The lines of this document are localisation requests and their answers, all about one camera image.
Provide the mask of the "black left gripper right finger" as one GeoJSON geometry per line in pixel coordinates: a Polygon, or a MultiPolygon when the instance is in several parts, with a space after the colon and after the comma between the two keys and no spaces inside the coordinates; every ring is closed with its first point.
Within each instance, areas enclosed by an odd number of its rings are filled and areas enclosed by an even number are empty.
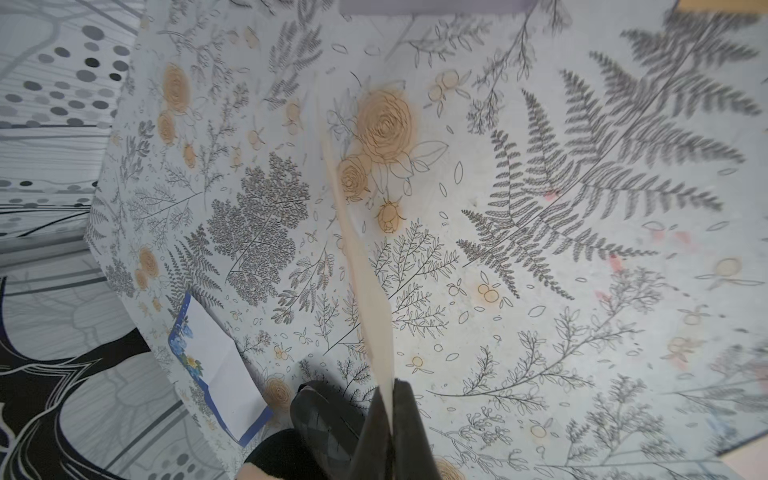
{"type": "Polygon", "coordinates": [[[411,385],[396,380],[393,400],[395,478],[440,480],[411,385]]]}

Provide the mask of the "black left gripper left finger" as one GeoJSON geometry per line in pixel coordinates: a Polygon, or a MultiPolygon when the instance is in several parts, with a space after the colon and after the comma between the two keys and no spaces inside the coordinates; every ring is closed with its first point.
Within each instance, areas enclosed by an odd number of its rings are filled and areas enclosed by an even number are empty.
{"type": "Polygon", "coordinates": [[[393,478],[392,441],[389,418],[379,389],[376,389],[352,457],[347,479],[393,478]]]}

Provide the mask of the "lilac grey envelope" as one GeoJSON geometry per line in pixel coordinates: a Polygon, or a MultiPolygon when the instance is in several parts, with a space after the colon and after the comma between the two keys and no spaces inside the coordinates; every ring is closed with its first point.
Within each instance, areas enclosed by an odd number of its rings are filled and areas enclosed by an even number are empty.
{"type": "Polygon", "coordinates": [[[533,0],[341,0],[339,10],[347,15],[504,15],[522,13],[534,4],[533,0]]]}

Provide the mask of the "yellow kraft envelope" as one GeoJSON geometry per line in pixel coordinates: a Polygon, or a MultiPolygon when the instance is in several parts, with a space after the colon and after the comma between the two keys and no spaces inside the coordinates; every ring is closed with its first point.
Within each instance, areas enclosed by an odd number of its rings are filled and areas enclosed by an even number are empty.
{"type": "Polygon", "coordinates": [[[682,12],[724,12],[735,14],[766,14],[767,0],[678,0],[675,9],[682,12]]]}

